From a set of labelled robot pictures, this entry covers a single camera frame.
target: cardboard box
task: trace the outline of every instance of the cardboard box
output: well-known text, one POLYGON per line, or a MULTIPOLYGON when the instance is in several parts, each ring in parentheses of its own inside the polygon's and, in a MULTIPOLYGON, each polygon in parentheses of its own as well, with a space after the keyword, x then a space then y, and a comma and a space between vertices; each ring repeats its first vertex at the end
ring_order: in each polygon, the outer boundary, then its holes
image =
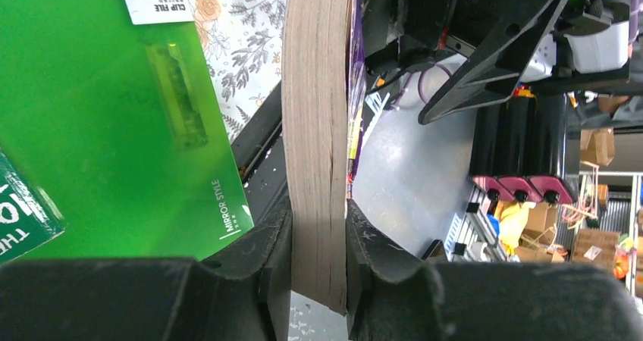
POLYGON ((634 285, 634 294, 639 298, 643 297, 643 276, 642 275, 636 276, 636 283, 634 285))
POLYGON ((522 234, 529 239, 538 239, 543 245, 550 245, 554 242, 556 233, 551 230, 558 218, 558 208, 550 207, 548 203, 541 202, 535 208, 529 210, 527 224, 522 234))
POLYGON ((580 229, 574 245, 572 262, 592 263, 612 273, 616 243, 620 236, 618 232, 580 229))
POLYGON ((518 246, 513 250, 523 263, 562 263, 565 259, 557 252, 553 254, 541 250, 518 246))
POLYGON ((604 128, 581 132, 581 161, 610 165, 614 159, 614 130, 604 128))
POLYGON ((607 207, 607 197, 609 196, 609 191, 607 184, 598 185, 598 204, 601 207, 607 207))

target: white plastic part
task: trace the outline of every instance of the white plastic part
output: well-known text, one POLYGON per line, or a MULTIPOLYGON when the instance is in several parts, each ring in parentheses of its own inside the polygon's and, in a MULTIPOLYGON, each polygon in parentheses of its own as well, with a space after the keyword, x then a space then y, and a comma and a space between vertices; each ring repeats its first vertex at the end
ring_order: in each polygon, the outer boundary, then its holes
POLYGON ((520 82, 529 83, 551 77, 551 70, 556 65, 556 42, 554 36, 547 34, 541 40, 534 56, 522 74, 520 82))
POLYGON ((486 242, 482 241, 476 241, 473 244, 469 246, 469 251, 471 252, 471 256, 476 260, 476 261, 489 261, 489 255, 487 255, 487 247, 488 244, 486 242))
POLYGON ((585 102, 592 102, 598 97, 596 92, 585 91, 585 102))
POLYGON ((628 36, 628 21, 590 36, 566 36, 572 47, 576 70, 592 74, 621 68, 627 62, 628 36))

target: green sign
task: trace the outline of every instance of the green sign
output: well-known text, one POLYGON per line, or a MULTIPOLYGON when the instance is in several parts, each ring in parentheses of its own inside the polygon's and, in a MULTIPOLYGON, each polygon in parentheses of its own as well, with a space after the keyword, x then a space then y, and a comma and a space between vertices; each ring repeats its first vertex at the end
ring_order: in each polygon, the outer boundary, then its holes
POLYGON ((0 263, 48 242, 63 229, 0 150, 0 263))
POLYGON ((0 145, 64 226, 25 258, 201 259, 252 228, 194 23, 134 26, 125 0, 5 0, 0 41, 0 145))

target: book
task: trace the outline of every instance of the book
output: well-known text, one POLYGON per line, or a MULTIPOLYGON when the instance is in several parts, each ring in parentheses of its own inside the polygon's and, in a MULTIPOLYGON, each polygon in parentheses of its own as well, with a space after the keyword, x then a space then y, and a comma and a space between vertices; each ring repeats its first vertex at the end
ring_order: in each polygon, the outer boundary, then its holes
POLYGON ((347 291, 346 200, 357 174, 365 110, 359 9, 357 0, 288 0, 284 30, 293 290, 340 314, 347 291))
POLYGON ((2 19, 0 145, 64 227, 25 258, 201 259, 252 227, 194 23, 134 26, 125 0, 2 19))

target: gray floor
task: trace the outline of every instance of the gray floor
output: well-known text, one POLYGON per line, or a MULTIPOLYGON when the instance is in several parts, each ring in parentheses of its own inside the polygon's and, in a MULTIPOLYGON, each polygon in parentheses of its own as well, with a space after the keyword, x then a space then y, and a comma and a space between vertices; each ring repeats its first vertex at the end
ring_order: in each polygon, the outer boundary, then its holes
MULTIPOLYGON (((353 193, 380 231, 418 256, 464 213, 475 123, 475 111, 464 111, 421 126, 422 106, 405 97, 399 110, 382 116, 362 150, 353 193)), ((288 340, 346 341, 346 321, 293 293, 288 340)))

